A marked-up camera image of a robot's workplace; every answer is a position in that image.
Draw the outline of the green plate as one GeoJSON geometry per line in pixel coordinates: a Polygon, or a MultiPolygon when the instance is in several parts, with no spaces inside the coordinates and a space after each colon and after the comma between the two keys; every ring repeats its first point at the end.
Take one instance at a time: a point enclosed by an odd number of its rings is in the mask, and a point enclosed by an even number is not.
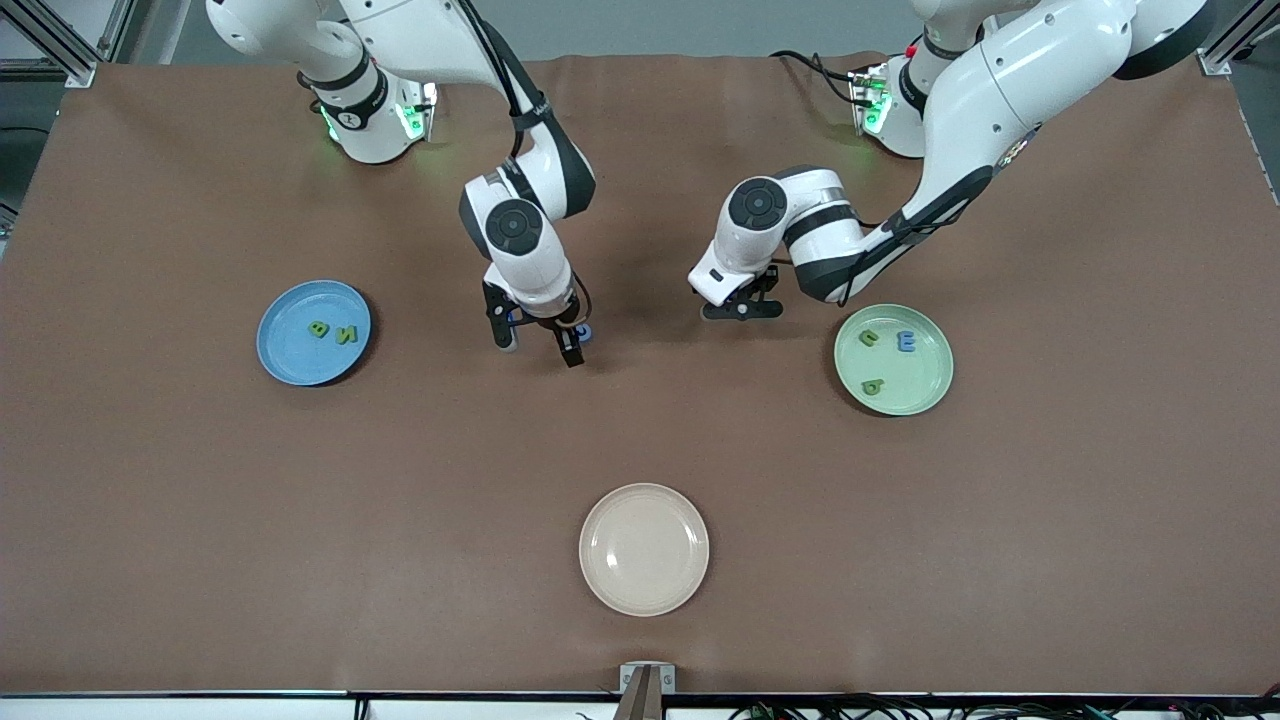
{"type": "Polygon", "coordinates": [[[948,340],[925,314],[897,304],[877,304],[845,319],[833,343],[835,370],[842,387],[864,407],[886,416],[911,416],[931,410],[954,382],[955,359],[948,340]],[[859,342],[861,331],[879,336],[876,347],[859,342]],[[913,331],[916,351],[897,351],[900,331],[913,331]],[[883,378],[876,396],[865,396],[863,380],[883,378]]]}

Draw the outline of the blue plate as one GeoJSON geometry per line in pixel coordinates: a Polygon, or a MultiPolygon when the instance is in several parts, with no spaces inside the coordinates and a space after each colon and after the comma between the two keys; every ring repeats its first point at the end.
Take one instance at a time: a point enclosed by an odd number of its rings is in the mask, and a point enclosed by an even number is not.
{"type": "Polygon", "coordinates": [[[352,286],[316,279],[278,296],[264,313],[255,337],[259,361],[276,380],[298,387],[319,387],[349,374],[365,356],[374,336],[372,310],[352,286]],[[332,325],[324,340],[307,329],[312,322],[332,325]],[[338,345],[335,329],[358,327],[360,342],[338,345]]]}

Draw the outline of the aluminium frame post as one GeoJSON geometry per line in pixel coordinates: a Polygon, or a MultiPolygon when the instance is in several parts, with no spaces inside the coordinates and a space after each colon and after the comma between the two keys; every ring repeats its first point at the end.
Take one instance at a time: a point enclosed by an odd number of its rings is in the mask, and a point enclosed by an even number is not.
{"type": "Polygon", "coordinates": [[[115,61],[138,0],[0,0],[0,81],[92,85],[115,61]]]}
{"type": "Polygon", "coordinates": [[[1280,0],[1245,0],[1242,9],[1197,50],[1206,76],[1230,76],[1230,61],[1244,61],[1260,44],[1280,36],[1280,0]]]}

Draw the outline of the brown table cover sheet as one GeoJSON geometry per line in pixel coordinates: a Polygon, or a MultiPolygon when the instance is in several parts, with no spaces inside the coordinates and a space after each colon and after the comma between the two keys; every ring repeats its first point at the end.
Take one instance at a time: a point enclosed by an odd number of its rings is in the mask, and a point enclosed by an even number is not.
{"type": "Polygon", "coordinates": [[[768,59],[530,67],[599,179],[558,227],[586,361],[492,343],[461,186],[509,145],[485,88],[387,167],[287,67],[109,65],[69,92],[0,263],[0,692],[1254,694],[1280,682],[1280,208],[1233,86],[1185,61],[1044,126],[850,301],[933,319],[945,400],[870,415],[847,309],[705,322],[686,274],[742,178],[835,168],[887,217],[918,165],[768,59]],[[374,336],[319,387],[268,306],[355,287],[374,336]],[[579,565],[604,495],[710,536],[631,618],[579,565]]]}

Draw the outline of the beige plate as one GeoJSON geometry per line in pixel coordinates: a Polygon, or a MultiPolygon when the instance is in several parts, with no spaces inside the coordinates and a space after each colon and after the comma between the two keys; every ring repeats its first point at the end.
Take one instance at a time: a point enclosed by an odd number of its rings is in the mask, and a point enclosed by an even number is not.
{"type": "Polygon", "coordinates": [[[659,618],[698,593],[710,566],[710,536],[685,495],[657,483],[632,483],[594,503],[577,552],[588,588],[608,609],[659,618]]]}

